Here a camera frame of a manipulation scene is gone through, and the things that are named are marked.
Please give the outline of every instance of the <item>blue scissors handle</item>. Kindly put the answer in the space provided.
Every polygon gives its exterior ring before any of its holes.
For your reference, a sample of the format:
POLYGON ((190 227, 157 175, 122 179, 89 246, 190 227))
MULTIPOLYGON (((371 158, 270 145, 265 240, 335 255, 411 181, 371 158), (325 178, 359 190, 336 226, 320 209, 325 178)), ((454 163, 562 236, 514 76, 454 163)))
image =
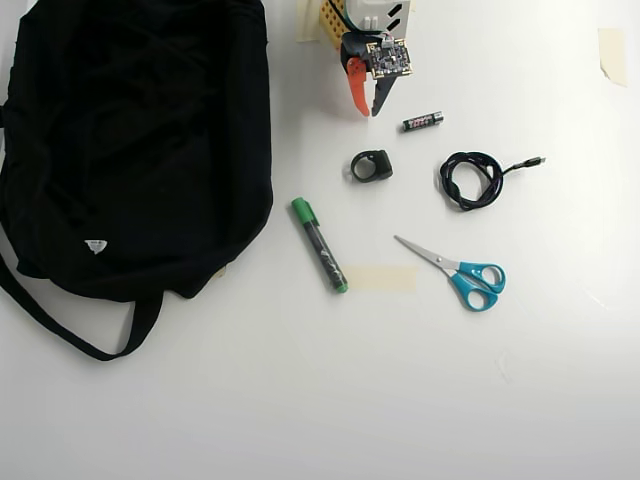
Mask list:
POLYGON ((502 267, 494 264, 461 262, 458 272, 470 276, 476 282, 479 282, 480 285, 486 286, 495 294, 502 293, 507 284, 507 275, 504 273, 504 270, 502 267), (486 270, 495 270, 500 274, 500 278, 497 283, 491 283, 484 278, 484 272, 486 270))
POLYGON ((471 281, 467 280, 464 275, 456 273, 453 277, 451 277, 451 281, 462 296, 462 299, 466 303, 467 307, 474 312, 486 312, 487 310, 495 306, 496 303, 498 303, 498 295, 496 293, 492 292, 491 290, 476 286, 475 284, 471 283, 471 281), (480 294, 484 298, 484 305, 480 308, 475 307, 471 303, 471 294, 474 292, 480 294))

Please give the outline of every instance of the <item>green marker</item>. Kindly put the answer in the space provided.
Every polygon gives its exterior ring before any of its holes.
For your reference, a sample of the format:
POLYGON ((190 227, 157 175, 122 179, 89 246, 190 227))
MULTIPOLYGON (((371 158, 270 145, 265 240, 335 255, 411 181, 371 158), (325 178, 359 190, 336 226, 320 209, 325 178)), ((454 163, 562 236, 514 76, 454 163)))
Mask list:
POLYGON ((326 240, 318 229, 320 222, 318 222, 315 213, 313 213, 311 205, 302 197, 296 198, 291 202, 291 205, 296 211, 300 223, 302 223, 307 237, 309 237, 311 245, 320 259, 320 263, 322 263, 322 268, 327 272, 329 280, 331 280, 331 285, 338 293, 347 293, 347 290, 349 290, 347 279, 344 278, 338 262, 336 262, 326 240))

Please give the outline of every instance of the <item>white logo patch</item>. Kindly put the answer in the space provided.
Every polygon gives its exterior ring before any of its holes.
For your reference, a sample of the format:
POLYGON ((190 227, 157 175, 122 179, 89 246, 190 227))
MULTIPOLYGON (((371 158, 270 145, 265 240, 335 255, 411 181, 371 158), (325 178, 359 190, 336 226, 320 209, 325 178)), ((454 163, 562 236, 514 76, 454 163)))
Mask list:
POLYGON ((85 240, 84 243, 89 246, 89 248, 95 255, 102 253, 108 245, 108 242, 106 240, 85 240))

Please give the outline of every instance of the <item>black backpack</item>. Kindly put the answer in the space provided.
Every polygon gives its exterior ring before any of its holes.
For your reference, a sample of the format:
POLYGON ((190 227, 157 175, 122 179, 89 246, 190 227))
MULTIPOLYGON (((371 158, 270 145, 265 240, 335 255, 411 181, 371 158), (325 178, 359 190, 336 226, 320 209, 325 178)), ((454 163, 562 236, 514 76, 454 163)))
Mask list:
POLYGON ((51 318, 0 259, 0 285, 102 361, 136 350, 163 292, 194 297, 272 206, 260 0, 39 0, 23 17, 9 98, 0 221, 18 271, 136 302, 112 355, 51 318))

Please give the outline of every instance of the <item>yellow pegboard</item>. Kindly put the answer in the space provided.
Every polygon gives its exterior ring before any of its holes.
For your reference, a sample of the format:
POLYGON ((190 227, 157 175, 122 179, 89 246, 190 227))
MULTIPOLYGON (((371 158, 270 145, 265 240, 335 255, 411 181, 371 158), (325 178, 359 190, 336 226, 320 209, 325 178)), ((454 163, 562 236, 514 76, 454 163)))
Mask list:
MULTIPOLYGON (((333 0, 333 3, 336 4, 336 7, 338 7, 344 15, 344 0, 333 0)), ((342 45, 342 35, 350 30, 344 22, 340 20, 340 17, 336 15, 335 10, 328 0, 325 0, 320 7, 320 25, 324 31, 327 32, 327 35, 329 35, 329 39, 336 50, 339 50, 340 45, 342 45)))

